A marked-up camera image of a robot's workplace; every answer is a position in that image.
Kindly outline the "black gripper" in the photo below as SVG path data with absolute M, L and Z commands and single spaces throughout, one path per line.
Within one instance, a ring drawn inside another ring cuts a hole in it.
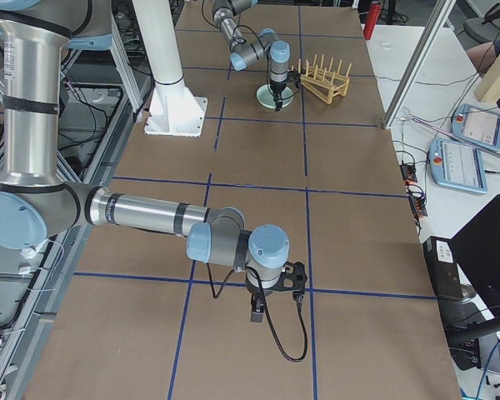
M 282 93 L 285 90 L 285 82 L 276 82 L 271 80 L 269 82 L 269 87 L 274 101 L 275 110 L 280 111 L 283 108 Z
M 265 311 L 265 298 L 273 293 L 273 290 L 264 288 L 263 292 L 258 286 L 250 283 L 248 279 L 245 280 L 246 288 L 251 293 L 251 317 L 252 323 L 261 323 L 263 321 Z

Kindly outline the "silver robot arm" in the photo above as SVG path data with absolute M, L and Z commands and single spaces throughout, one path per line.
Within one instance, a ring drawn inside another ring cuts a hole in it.
M 268 85 L 272 95 L 273 108 L 279 111 L 286 103 L 283 92 L 288 86 L 288 62 L 290 46 L 281 40 L 272 29 L 255 34 L 256 39 L 248 42 L 241 33 L 241 24 L 235 17 L 257 5 L 257 1 L 219 0 L 212 3 L 212 23 L 224 36 L 230 50 L 230 62 L 236 71 L 242 71 L 260 60 L 267 60 Z
M 269 319 L 268 294 L 284 289 L 288 235 L 274 225 L 248 231 L 236 209 L 206 208 L 114 193 L 58 176 L 58 117 L 64 48 L 112 45 L 108 1 L 0 1 L 4 39 L 4 156 L 0 246 L 38 245 L 77 225 L 112 224 L 173 234 L 187 255 L 245 273 L 251 319 Z

